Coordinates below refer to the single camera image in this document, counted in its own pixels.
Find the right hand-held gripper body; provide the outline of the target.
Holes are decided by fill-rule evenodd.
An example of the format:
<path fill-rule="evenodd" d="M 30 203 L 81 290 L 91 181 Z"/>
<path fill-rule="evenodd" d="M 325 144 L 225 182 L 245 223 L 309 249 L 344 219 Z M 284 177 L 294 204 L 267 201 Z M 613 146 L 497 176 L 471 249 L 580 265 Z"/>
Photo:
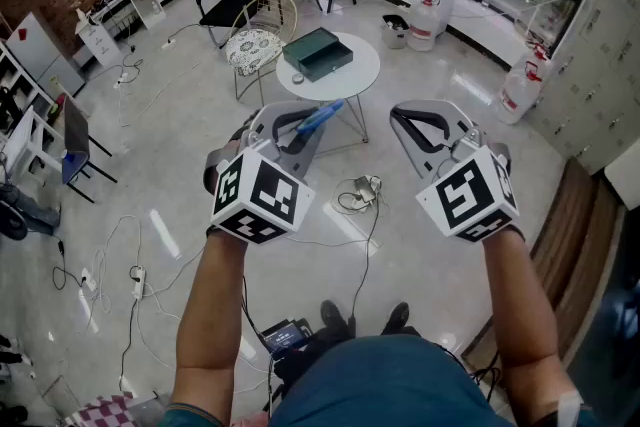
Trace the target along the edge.
<path fill-rule="evenodd" d="M 519 219 L 506 145 L 474 127 L 450 143 L 450 155 L 416 199 L 446 237 L 482 241 Z"/>

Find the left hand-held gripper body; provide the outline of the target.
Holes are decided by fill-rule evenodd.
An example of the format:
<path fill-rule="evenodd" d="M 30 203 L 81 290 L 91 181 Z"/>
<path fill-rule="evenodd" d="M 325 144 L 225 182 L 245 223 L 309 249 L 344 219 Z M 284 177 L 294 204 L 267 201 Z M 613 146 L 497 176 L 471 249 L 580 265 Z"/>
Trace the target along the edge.
<path fill-rule="evenodd" d="M 263 245 L 299 229 L 315 192 L 257 149 L 244 147 L 248 135 L 244 124 L 209 153 L 209 232 Z"/>

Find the green metal box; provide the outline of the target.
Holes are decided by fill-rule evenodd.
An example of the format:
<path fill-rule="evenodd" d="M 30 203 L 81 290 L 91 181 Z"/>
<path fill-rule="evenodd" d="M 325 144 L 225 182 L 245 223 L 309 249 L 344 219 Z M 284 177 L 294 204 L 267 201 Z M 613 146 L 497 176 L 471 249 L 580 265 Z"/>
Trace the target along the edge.
<path fill-rule="evenodd" d="M 338 36 L 318 28 L 283 47 L 283 57 L 306 79 L 316 82 L 353 61 L 353 51 Z"/>

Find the person's left forearm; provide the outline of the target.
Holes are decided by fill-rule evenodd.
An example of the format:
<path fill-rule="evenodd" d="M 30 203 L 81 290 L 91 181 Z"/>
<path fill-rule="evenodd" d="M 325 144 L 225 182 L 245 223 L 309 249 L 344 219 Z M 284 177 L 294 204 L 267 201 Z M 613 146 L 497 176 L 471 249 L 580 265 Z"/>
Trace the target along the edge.
<path fill-rule="evenodd" d="M 226 232 L 207 236 L 176 340 L 172 400 L 231 418 L 242 334 L 241 300 L 247 244 Z"/>

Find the person's right forearm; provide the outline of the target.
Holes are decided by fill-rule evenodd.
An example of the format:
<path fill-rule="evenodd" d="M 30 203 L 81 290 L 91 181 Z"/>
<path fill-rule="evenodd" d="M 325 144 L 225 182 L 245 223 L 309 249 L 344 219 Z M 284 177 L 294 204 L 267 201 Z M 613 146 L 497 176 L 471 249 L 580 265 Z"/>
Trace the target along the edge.
<path fill-rule="evenodd" d="M 576 388 L 559 357 L 556 317 L 524 239 L 503 229 L 483 247 L 504 386 L 518 424 L 533 426 Z"/>

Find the white plastic container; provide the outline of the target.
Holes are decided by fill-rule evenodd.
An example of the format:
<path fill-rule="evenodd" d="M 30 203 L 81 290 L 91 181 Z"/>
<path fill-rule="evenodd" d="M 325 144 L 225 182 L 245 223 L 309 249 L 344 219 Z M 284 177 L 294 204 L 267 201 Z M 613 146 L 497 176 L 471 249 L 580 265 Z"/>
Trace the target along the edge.
<path fill-rule="evenodd" d="M 604 173 L 628 210 L 640 207 L 640 154 L 621 155 Z"/>

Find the power adapter brick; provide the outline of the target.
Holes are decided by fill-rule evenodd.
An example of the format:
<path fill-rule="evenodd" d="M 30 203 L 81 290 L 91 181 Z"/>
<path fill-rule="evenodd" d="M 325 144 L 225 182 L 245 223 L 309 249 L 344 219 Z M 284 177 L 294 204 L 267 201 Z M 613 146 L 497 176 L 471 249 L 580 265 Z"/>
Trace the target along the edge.
<path fill-rule="evenodd" d="M 377 176 L 363 175 L 354 180 L 354 187 L 359 199 L 365 204 L 374 202 L 381 189 L 381 180 Z"/>

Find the clear water jug red label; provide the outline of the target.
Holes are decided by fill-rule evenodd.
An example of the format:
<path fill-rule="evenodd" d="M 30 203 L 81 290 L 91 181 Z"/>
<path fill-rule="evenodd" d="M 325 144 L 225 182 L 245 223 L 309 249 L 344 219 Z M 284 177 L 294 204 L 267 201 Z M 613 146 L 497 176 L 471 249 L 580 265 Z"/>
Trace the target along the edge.
<path fill-rule="evenodd" d="M 428 52 L 434 48 L 439 27 L 437 6 L 439 0 L 414 0 L 409 8 L 408 46 L 418 52 Z"/>
<path fill-rule="evenodd" d="M 496 108 L 501 122 L 514 125 L 536 103 L 548 72 L 545 47 L 530 42 L 529 49 L 511 68 L 498 93 Z"/>

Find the round white side table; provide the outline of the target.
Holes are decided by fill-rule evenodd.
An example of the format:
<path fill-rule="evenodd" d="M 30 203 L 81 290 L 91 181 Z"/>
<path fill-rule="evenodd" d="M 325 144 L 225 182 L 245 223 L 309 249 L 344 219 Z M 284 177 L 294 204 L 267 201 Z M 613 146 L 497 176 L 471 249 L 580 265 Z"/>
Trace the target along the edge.
<path fill-rule="evenodd" d="M 369 142 L 366 121 L 360 95 L 371 87 L 378 78 L 380 72 L 380 58 L 375 48 L 364 39 L 344 32 L 334 32 L 339 41 L 353 53 L 350 63 L 332 71 L 316 82 L 305 80 L 296 85 L 293 76 L 297 70 L 283 57 L 279 57 L 276 64 L 276 75 L 281 85 L 298 99 L 309 100 L 316 103 L 330 103 L 343 99 L 345 106 L 334 117 L 344 126 L 351 128 L 360 138 L 358 142 L 342 144 L 337 130 L 330 138 L 330 130 L 325 135 L 330 143 L 335 141 L 332 147 L 325 142 L 321 143 L 317 157 L 344 151 L 356 145 Z"/>

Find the grey trash bin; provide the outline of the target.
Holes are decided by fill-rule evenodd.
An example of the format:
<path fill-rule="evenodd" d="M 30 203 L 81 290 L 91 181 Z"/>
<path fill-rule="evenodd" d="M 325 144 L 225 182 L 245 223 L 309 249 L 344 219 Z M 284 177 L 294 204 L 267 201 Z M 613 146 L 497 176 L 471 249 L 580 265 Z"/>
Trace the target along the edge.
<path fill-rule="evenodd" d="M 409 25 L 397 14 L 382 16 L 382 41 L 390 49 L 402 49 L 407 45 Z"/>

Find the brown wooden platform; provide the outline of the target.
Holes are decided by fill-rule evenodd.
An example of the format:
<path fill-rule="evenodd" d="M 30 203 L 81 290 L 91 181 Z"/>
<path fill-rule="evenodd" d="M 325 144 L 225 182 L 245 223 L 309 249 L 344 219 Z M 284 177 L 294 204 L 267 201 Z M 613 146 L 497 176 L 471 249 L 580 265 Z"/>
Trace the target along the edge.
<path fill-rule="evenodd" d="M 568 366 L 604 296 L 625 208 L 602 178 L 577 159 L 566 162 L 532 259 L 555 311 L 559 355 Z"/>

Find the person's left black shoe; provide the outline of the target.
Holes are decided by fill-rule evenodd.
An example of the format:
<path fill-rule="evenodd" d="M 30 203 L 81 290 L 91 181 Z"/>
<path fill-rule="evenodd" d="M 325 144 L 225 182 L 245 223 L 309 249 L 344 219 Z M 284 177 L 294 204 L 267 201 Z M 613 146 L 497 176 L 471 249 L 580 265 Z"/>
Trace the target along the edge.
<path fill-rule="evenodd" d="M 331 300 L 324 300 L 320 307 L 321 319 L 328 332 L 348 335 L 349 327 L 341 315 L 337 305 Z"/>

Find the person's black shoe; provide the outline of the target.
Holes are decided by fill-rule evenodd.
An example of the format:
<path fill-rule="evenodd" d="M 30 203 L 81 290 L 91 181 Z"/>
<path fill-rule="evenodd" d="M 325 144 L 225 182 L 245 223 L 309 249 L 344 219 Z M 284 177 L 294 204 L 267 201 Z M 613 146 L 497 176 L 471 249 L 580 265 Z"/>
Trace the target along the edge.
<path fill-rule="evenodd" d="M 406 327 L 409 320 L 410 308 L 406 302 L 397 304 L 391 311 L 382 330 L 382 335 L 399 334 Z"/>
<path fill-rule="evenodd" d="M 324 300 L 320 307 L 321 319 L 328 332 L 348 335 L 349 327 L 341 315 L 337 305 L 331 300 Z"/>

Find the person's right black shoe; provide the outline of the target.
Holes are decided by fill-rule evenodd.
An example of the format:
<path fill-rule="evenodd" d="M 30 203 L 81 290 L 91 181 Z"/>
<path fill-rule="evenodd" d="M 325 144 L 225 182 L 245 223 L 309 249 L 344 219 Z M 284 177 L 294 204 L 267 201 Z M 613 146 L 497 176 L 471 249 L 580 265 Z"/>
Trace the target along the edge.
<path fill-rule="evenodd" d="M 406 302 L 397 304 L 391 311 L 382 330 L 382 335 L 399 334 L 406 327 L 409 320 L 410 308 Z"/>

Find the small blue-screen device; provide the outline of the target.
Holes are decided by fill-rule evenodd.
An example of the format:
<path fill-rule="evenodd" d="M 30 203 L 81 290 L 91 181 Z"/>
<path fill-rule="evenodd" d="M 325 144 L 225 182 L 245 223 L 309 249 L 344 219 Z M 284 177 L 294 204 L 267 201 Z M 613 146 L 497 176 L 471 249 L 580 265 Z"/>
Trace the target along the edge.
<path fill-rule="evenodd" d="M 304 347 L 313 336 L 313 331 L 306 319 L 285 319 L 263 331 L 261 336 L 269 353 L 275 356 Z"/>

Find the grey metal lockers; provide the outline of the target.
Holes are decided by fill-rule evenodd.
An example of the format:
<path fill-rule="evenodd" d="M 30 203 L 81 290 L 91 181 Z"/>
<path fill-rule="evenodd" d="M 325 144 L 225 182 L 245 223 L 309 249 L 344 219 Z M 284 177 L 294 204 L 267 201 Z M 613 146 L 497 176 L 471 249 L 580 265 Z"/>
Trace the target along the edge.
<path fill-rule="evenodd" d="M 585 0 L 526 120 L 594 174 L 640 138 L 640 0 Z"/>

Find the white desk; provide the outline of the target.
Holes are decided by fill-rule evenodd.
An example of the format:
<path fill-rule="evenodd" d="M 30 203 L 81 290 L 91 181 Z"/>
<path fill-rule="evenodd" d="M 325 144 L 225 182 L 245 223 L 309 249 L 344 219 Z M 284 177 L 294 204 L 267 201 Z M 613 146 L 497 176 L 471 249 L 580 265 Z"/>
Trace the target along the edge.
<path fill-rule="evenodd" d="M 124 1 L 129 1 L 137 13 L 138 18 L 147 30 L 151 30 L 165 18 L 165 12 L 159 0 L 101 0 L 97 9 L 92 9 L 89 19 L 101 21 L 106 13 L 111 14 L 112 9 Z"/>

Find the white drawer cabinet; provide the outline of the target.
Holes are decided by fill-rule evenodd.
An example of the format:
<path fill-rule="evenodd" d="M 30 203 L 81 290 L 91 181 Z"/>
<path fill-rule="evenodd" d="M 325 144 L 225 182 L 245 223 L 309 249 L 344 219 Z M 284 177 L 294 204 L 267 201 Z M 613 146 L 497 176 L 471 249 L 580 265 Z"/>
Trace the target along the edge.
<path fill-rule="evenodd" d="M 121 55 L 117 43 L 99 22 L 79 20 L 75 33 L 103 67 L 113 64 Z"/>

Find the black folding chair blue seat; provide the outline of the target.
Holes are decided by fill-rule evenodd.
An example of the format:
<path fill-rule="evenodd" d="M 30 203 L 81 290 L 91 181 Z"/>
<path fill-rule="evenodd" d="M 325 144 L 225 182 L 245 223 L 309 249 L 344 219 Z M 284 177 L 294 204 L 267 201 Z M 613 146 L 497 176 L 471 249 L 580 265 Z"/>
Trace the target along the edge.
<path fill-rule="evenodd" d="M 73 99 L 63 96 L 62 113 L 64 117 L 63 142 L 64 150 L 61 158 L 62 183 L 91 204 L 95 201 L 74 185 L 79 174 L 89 177 L 85 168 L 89 167 L 98 174 L 117 184 L 118 181 L 91 162 L 90 145 L 93 144 L 108 157 L 113 154 L 90 135 L 89 124 Z"/>

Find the person's teal shirt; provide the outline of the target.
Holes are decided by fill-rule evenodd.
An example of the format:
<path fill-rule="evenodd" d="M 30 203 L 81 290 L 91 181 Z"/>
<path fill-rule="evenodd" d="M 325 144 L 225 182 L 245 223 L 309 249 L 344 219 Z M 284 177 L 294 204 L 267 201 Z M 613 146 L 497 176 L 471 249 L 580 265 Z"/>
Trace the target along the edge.
<path fill-rule="evenodd" d="M 501 419 L 466 370 L 415 335 L 340 340 L 295 382 L 272 413 L 274 427 L 497 426 Z M 171 402 L 161 427 L 226 427 Z"/>

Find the grey refrigerator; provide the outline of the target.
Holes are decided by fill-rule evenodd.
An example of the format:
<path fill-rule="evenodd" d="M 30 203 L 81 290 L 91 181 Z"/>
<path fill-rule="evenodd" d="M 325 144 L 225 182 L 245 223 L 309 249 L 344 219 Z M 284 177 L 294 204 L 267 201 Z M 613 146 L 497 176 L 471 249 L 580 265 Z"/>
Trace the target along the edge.
<path fill-rule="evenodd" d="M 80 68 L 39 12 L 29 12 L 6 42 L 12 55 L 52 98 L 58 96 L 54 80 L 69 96 L 85 84 Z"/>

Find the white wooden chair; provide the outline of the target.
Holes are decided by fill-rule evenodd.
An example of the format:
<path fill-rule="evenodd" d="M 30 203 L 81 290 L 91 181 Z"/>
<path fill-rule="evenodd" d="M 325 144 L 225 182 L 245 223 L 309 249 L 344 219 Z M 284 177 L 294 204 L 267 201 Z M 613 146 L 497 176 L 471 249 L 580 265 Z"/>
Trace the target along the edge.
<path fill-rule="evenodd" d="M 18 184 L 29 173 L 31 165 L 38 161 L 45 168 L 62 175 L 64 137 L 51 127 L 30 107 L 2 148 L 5 157 L 4 179 Z"/>

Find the white open shelf unit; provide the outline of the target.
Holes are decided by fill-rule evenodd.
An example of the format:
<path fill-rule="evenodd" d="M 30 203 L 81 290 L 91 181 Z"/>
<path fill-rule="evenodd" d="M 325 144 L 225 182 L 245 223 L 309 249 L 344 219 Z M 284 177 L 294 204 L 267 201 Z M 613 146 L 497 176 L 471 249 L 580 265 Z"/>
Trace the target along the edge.
<path fill-rule="evenodd" d="M 0 40 L 0 134 L 9 135 L 30 107 L 44 116 L 54 100 Z"/>

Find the purple white checkered cloth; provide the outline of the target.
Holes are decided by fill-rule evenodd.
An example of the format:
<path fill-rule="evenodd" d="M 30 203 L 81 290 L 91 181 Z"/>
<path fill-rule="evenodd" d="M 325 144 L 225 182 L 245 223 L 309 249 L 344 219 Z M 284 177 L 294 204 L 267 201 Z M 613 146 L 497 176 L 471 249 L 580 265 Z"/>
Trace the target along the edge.
<path fill-rule="evenodd" d="M 63 427 L 155 427 L 164 413 L 159 397 L 123 392 L 98 396 L 67 416 Z"/>

